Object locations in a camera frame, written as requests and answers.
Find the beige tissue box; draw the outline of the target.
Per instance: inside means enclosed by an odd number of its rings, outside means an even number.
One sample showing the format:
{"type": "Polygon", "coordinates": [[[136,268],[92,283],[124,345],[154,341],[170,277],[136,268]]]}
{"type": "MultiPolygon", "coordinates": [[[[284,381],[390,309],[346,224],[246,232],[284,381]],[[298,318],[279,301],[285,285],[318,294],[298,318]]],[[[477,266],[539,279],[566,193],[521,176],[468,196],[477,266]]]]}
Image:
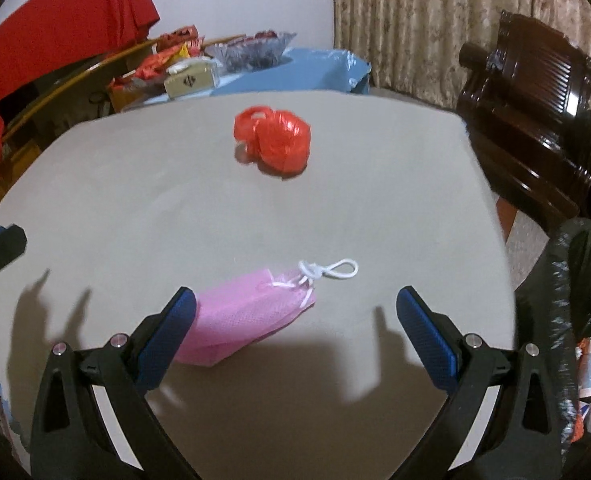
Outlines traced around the beige tissue box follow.
{"type": "Polygon", "coordinates": [[[164,91],[170,99],[213,90],[220,82],[218,63],[210,58],[185,58],[166,70],[164,91]]]}

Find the pink drawstring bag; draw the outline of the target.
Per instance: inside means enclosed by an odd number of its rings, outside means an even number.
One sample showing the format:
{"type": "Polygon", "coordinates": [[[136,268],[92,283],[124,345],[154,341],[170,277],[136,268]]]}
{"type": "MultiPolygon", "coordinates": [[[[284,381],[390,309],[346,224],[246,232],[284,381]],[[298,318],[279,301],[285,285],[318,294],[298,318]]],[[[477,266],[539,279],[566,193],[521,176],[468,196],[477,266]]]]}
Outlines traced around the pink drawstring bag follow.
{"type": "Polygon", "coordinates": [[[214,366],[294,322],[315,304],[317,281],[350,280],[358,270],[348,258],[326,266],[301,260],[282,274],[263,269],[200,292],[196,318],[174,360],[214,366]]]}

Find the white blue medicine box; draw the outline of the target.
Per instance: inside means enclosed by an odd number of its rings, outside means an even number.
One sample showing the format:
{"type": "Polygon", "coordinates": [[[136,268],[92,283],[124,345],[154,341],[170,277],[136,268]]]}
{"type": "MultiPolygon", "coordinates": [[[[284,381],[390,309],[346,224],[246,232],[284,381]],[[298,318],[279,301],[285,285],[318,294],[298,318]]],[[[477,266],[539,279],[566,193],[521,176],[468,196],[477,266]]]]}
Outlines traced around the white blue medicine box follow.
{"type": "Polygon", "coordinates": [[[588,399],[591,398],[591,336],[581,340],[576,347],[575,355],[579,367],[579,397],[588,399]]]}

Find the blue cloth side table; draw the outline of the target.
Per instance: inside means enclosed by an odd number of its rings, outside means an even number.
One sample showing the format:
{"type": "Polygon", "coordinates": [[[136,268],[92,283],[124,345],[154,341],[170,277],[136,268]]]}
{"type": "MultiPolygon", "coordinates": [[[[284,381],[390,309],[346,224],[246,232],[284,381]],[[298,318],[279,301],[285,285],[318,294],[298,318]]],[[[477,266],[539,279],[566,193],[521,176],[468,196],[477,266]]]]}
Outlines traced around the blue cloth side table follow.
{"type": "Polygon", "coordinates": [[[180,96],[176,101],[272,91],[330,90],[368,94],[370,72],[370,64],[348,50],[288,48],[277,66],[222,76],[214,89],[180,96]]]}

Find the grey table cloth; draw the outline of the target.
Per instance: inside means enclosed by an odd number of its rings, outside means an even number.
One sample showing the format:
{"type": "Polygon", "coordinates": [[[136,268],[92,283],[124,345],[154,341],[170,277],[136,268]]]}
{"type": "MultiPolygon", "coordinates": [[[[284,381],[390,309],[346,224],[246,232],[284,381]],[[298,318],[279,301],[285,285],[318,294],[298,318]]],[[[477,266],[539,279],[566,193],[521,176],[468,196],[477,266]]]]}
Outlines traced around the grey table cloth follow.
{"type": "Polygon", "coordinates": [[[463,332],[513,339],[513,290],[489,185],[461,120],[376,96],[235,94],[77,125],[0,202],[26,252],[0,272],[0,388],[28,459],[50,347],[95,348],[196,292],[301,260],[321,280],[290,326],[210,367],[172,366],[149,402],[206,479],[387,479],[444,396],[399,326],[413,286],[463,332]],[[247,158],[235,117],[311,126],[301,174],[247,158]]]}

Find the beige patterned curtain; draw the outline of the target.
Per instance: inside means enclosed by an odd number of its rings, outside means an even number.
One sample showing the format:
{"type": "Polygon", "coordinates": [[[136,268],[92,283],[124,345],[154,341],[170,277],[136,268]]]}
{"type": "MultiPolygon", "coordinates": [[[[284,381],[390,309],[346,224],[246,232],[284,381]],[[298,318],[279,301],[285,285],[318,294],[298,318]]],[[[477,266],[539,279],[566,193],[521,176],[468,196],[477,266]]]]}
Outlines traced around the beige patterned curtain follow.
{"type": "Polygon", "coordinates": [[[460,48],[492,49],[501,11],[537,18],[591,56],[588,0],[335,0],[335,46],[370,64],[373,86],[452,110],[466,80],[460,48]]]}

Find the black lined trash bin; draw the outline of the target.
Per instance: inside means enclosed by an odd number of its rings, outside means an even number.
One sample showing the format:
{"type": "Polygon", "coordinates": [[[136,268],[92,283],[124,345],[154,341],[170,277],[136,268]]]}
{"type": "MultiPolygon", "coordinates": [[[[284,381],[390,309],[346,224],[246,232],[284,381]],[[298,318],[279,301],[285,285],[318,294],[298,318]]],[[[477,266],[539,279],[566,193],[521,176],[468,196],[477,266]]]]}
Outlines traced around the black lined trash bin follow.
{"type": "Polygon", "coordinates": [[[589,336],[591,220],[576,218],[553,233],[516,290],[516,345],[536,344],[544,357],[565,479],[591,479],[591,436],[572,440],[580,401],[575,348],[589,336]]]}

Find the glass fruit bowl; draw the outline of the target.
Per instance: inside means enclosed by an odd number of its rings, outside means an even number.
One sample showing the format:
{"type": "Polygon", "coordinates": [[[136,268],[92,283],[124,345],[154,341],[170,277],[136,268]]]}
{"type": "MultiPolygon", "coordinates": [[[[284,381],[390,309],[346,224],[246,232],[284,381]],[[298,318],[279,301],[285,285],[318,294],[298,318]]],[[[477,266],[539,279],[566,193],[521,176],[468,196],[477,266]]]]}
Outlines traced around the glass fruit bowl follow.
{"type": "Polygon", "coordinates": [[[296,37],[295,32],[263,30],[254,36],[210,44],[204,48],[204,52],[220,63],[227,73],[264,70],[282,62],[282,55],[296,37]]]}

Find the red cloth cover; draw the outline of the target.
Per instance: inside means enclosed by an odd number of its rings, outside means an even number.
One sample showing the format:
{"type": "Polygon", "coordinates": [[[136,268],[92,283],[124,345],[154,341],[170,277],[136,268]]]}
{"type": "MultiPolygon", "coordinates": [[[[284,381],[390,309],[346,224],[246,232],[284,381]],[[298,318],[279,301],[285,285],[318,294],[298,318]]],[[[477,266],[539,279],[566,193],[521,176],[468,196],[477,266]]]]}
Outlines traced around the red cloth cover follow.
{"type": "MultiPolygon", "coordinates": [[[[29,0],[0,24],[0,100],[61,67],[131,47],[158,21],[152,0],[29,0]]],[[[0,117],[0,160],[4,130],[0,117]]]]}

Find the wooden tv cabinet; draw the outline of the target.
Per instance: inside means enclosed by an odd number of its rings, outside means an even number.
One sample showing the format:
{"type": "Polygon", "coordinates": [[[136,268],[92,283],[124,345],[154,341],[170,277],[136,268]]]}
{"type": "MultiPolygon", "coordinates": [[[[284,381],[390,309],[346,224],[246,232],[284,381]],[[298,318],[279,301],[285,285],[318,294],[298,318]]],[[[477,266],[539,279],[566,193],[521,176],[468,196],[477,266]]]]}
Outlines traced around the wooden tv cabinet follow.
{"type": "Polygon", "coordinates": [[[2,135],[0,202],[62,134],[80,122],[113,114],[109,84],[154,52],[157,39],[88,58],[30,82],[0,101],[8,118],[2,135]]]}

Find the red plastic bag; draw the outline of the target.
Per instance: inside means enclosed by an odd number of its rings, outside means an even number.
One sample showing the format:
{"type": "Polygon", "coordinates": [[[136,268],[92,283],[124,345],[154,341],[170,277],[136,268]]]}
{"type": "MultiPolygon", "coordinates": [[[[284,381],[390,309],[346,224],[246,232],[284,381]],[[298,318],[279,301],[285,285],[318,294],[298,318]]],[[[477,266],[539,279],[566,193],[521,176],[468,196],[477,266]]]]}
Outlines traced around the red plastic bag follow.
{"type": "Polygon", "coordinates": [[[311,154],[311,126],[289,110],[249,107],[235,117],[234,139],[248,159],[281,176],[301,174],[311,154]]]}

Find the red bag on cabinet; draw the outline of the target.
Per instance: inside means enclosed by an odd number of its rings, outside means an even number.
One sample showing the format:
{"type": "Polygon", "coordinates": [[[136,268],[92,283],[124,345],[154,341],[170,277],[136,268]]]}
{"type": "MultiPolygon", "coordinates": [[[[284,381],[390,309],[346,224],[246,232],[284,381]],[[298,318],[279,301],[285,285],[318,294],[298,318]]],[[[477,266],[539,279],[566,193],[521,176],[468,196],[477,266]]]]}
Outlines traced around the red bag on cabinet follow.
{"type": "Polygon", "coordinates": [[[162,52],[177,44],[182,44],[183,42],[192,41],[198,38],[199,32],[195,25],[184,26],[173,30],[173,32],[162,34],[156,42],[156,51],[162,52]]]}

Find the red snack packets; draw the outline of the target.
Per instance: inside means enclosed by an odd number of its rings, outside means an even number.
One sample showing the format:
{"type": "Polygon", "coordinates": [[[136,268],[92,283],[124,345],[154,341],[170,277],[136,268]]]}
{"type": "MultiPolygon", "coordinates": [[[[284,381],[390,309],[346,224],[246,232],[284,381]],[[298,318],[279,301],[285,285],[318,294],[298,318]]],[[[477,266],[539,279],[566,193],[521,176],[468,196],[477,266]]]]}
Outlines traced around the red snack packets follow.
{"type": "Polygon", "coordinates": [[[108,89],[111,91],[133,90],[161,84],[166,79],[166,71],[169,67],[187,58],[199,58],[203,48],[204,36],[199,36],[149,54],[131,73],[113,78],[108,89]]]}

